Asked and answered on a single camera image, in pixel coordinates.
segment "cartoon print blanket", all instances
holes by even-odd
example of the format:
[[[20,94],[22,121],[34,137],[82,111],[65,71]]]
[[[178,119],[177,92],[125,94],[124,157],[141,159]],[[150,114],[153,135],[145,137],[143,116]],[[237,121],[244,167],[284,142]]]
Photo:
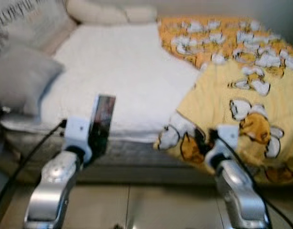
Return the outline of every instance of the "cartoon print blanket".
[[[159,33],[165,50],[203,72],[154,147],[213,172],[209,129],[238,125],[236,153],[256,181],[293,182],[293,48],[247,18],[161,18]]]

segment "bed sheet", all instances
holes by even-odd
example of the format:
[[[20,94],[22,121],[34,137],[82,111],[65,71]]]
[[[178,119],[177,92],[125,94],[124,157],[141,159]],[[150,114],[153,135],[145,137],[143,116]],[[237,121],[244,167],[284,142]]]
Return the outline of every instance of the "bed sheet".
[[[65,65],[65,72],[41,102],[41,123],[5,118],[5,128],[39,133],[72,115],[89,119],[95,95],[112,94],[110,140],[154,142],[199,75],[161,47],[156,23],[82,25],[54,59]]]

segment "white pillow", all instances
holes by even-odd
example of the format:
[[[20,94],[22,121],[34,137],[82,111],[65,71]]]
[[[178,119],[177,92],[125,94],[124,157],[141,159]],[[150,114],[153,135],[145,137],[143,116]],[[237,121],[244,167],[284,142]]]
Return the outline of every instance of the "white pillow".
[[[146,23],[156,20],[157,10],[151,6],[115,7],[100,5],[88,0],[68,0],[66,2],[68,14],[82,23],[92,24],[126,24]]]

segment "pillow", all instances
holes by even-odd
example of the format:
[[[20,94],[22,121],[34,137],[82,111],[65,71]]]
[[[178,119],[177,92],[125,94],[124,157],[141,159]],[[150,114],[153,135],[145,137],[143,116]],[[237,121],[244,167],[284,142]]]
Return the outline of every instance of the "pillow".
[[[151,6],[116,7],[100,5],[87,0],[68,0],[68,14],[82,23],[126,24],[156,21],[157,10]]]
[[[33,49],[11,45],[0,56],[0,106],[38,115],[38,102],[63,65]]]

